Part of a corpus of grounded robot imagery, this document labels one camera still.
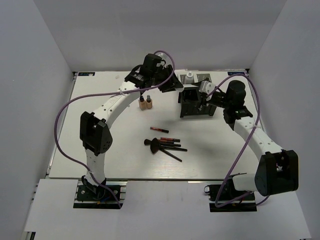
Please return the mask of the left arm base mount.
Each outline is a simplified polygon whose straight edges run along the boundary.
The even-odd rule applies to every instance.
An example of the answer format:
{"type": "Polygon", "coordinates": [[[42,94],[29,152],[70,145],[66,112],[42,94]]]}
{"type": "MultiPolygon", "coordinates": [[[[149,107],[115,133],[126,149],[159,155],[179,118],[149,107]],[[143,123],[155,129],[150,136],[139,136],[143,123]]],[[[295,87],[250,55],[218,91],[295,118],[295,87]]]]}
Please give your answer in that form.
{"type": "MultiPolygon", "coordinates": [[[[107,184],[107,186],[113,191],[120,205],[122,206],[126,197],[127,182],[109,181],[107,182],[107,184]]],[[[86,188],[82,182],[79,181],[75,192],[73,208],[119,210],[121,207],[119,207],[113,195],[105,188],[102,189],[102,193],[94,194],[92,191],[86,188]]]]}

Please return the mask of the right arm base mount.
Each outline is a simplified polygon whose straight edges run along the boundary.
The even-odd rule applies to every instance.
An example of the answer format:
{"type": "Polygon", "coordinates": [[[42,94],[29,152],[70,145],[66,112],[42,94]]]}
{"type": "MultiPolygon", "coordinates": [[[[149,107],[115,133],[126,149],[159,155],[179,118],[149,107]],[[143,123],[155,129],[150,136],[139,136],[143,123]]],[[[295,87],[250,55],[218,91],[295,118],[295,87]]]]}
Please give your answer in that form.
{"type": "Polygon", "coordinates": [[[211,213],[245,213],[257,211],[255,195],[251,193],[250,195],[240,198],[246,191],[237,191],[231,184],[225,185],[217,204],[223,205],[231,200],[232,202],[222,207],[216,207],[215,203],[219,189],[219,184],[209,184],[203,189],[204,194],[209,197],[209,210],[211,213]]]}

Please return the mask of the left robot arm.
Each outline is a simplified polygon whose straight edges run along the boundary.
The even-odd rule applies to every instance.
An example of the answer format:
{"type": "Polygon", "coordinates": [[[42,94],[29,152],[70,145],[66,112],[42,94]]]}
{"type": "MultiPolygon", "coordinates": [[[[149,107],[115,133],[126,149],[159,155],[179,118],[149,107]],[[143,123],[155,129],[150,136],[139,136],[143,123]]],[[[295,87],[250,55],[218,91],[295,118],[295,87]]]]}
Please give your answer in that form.
{"type": "Polygon", "coordinates": [[[83,183],[90,185],[88,193],[99,200],[105,196],[105,154],[113,138],[110,129],[120,114],[149,89],[162,93],[182,90],[184,87],[175,75],[173,59],[168,53],[156,51],[145,56],[142,64],[135,66],[124,78],[116,93],[92,113],[80,117],[80,139],[86,153],[88,170],[83,183]]]}

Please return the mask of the pink teal cosmetic tube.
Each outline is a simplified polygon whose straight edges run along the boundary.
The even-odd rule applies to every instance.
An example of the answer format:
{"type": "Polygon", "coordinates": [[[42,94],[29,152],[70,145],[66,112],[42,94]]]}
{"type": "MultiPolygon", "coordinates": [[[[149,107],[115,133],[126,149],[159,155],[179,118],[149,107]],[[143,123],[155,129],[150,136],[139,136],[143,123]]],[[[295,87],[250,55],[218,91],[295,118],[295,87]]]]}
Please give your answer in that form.
{"type": "Polygon", "coordinates": [[[194,74],[192,71],[189,71],[184,77],[184,84],[191,85],[195,82],[194,74]]]}

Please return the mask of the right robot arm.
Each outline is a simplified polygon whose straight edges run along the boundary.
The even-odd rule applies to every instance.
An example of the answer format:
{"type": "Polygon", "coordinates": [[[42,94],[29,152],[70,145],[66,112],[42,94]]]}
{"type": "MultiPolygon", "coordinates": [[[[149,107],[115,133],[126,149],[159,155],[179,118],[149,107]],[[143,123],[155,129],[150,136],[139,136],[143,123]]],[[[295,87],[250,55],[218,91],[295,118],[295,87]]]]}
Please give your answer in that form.
{"type": "Polygon", "coordinates": [[[294,150],[276,144],[255,122],[245,106],[245,84],[232,80],[226,92],[212,83],[204,87],[209,105],[223,108],[223,118],[230,128],[243,138],[258,160],[254,174],[243,173],[230,177],[226,195],[236,200],[246,192],[259,192],[267,197],[296,191],[299,187],[299,158],[294,150]]]}

